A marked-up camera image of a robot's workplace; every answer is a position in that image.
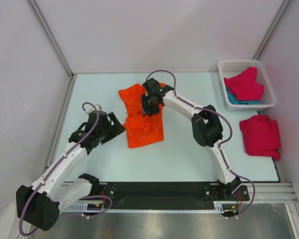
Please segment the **orange t shirt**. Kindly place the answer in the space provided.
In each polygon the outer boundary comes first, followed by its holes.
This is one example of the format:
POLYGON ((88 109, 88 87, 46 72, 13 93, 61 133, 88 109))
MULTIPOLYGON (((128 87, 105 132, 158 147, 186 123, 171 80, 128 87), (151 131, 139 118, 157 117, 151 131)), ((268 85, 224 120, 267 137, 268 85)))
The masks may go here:
POLYGON ((146 90, 140 84, 119 90, 118 93, 127 110, 124 127, 127 132, 128 147, 132 149, 163 141, 162 106, 159 107, 159 114, 144 116, 141 96, 146 93, 146 90))

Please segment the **white plastic basket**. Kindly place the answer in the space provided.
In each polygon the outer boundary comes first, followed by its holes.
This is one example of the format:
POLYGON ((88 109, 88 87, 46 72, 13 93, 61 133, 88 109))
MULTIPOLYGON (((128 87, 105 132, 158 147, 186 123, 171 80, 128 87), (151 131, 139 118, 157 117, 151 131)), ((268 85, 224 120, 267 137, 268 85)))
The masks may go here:
POLYGON ((270 79, 258 60, 218 61, 221 88, 229 111, 261 111, 277 100, 270 79))

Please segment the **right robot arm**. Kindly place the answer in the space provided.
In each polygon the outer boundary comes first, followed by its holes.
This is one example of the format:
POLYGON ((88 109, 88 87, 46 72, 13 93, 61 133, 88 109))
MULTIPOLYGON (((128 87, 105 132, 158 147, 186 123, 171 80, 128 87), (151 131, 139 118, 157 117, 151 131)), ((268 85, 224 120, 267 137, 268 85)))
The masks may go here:
POLYGON ((223 127, 212 105, 200 106, 183 99, 175 88, 161 84, 154 78, 143 83, 146 93, 141 96, 143 114, 153 116, 168 107, 190 120, 195 141, 208 151, 217 173, 220 195, 231 200, 238 194, 241 179, 232 172, 223 147, 223 127))

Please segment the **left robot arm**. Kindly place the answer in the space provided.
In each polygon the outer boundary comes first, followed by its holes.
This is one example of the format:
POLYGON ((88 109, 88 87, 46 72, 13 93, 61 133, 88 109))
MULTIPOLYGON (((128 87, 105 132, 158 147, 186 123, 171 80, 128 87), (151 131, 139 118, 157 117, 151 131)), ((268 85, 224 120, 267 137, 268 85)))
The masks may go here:
POLYGON ((92 111, 68 139, 62 154, 30 186, 21 185, 16 192, 17 216, 43 231, 50 230, 61 212, 77 200, 99 196, 99 179, 83 173, 70 186, 64 180, 94 148, 125 131, 113 112, 92 111))

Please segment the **pink t shirt in basket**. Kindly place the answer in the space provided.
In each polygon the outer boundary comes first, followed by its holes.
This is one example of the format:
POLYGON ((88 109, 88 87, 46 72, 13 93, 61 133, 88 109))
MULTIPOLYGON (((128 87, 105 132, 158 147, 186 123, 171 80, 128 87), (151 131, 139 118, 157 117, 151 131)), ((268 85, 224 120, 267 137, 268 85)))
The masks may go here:
POLYGON ((237 76, 224 78, 225 87, 238 101, 260 101, 265 89, 257 82, 257 74, 256 67, 248 67, 237 76))

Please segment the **folded pink t shirt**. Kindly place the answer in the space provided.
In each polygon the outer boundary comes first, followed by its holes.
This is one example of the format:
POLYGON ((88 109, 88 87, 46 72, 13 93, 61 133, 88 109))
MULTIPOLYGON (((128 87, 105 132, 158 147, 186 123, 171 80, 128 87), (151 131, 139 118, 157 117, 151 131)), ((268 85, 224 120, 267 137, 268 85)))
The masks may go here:
POLYGON ((239 123, 245 152, 250 156, 272 157, 279 161, 281 155, 280 131, 276 120, 255 115, 239 123))

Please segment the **aluminium front rail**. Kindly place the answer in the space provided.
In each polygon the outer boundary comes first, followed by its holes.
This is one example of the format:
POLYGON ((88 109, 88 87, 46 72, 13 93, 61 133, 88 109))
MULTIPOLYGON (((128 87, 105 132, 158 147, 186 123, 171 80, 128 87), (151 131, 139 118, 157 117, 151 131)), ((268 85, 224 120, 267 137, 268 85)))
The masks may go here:
POLYGON ((229 188, 220 182, 98 182, 93 183, 91 195, 104 192, 113 201, 127 196, 202 198, 205 201, 295 200, 291 184, 284 183, 241 183, 229 188))

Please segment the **left aluminium corner post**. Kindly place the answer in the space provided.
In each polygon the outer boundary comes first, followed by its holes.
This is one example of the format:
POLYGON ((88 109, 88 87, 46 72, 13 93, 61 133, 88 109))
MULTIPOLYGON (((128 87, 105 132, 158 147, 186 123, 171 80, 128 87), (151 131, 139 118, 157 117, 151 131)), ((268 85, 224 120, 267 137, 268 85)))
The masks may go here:
POLYGON ((52 50, 54 51, 56 57, 58 58, 61 66, 63 67, 64 71, 68 75, 68 77, 73 78, 73 72, 61 50, 60 45, 58 44, 42 10, 40 9, 36 0, 27 0, 27 4, 29 5, 31 11, 33 12, 34 17, 38 21, 39 26, 41 27, 44 35, 46 36, 52 50))

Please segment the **aluminium corner post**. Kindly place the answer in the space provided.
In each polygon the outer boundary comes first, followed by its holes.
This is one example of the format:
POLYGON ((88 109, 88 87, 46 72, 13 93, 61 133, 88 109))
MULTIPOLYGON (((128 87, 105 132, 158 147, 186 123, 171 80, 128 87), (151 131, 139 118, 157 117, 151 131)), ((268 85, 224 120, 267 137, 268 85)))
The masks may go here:
POLYGON ((271 21, 264 37, 261 40, 259 47, 257 48, 253 59, 259 60, 264 53, 268 43, 270 42, 271 38, 273 37, 275 31, 277 30, 278 26, 280 25, 282 19, 284 18, 285 14, 287 13, 289 7, 293 3, 293 0, 283 0, 281 5, 279 6, 273 20, 271 21))
POLYGON ((33 12, 34 17, 38 21, 39 26, 41 27, 44 35, 46 36, 52 50, 54 51, 56 57, 58 58, 61 66, 63 67, 64 71, 68 75, 68 77, 73 78, 73 72, 61 50, 60 45, 58 44, 42 10, 40 9, 36 0, 27 0, 27 4, 29 5, 31 11, 33 12))

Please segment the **right aluminium corner post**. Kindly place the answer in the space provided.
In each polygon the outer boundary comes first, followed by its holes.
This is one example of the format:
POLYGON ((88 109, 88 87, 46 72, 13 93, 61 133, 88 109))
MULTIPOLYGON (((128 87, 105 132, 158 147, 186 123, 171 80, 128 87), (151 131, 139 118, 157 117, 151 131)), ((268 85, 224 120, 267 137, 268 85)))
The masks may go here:
POLYGON ((284 18, 285 14, 287 13, 289 7, 293 3, 293 0, 283 0, 281 5, 279 6, 273 20, 271 21, 264 37, 261 40, 259 47, 257 48, 253 59, 259 60, 264 53, 268 43, 270 42, 271 38, 273 37, 275 31, 277 30, 278 26, 280 25, 282 19, 284 18))

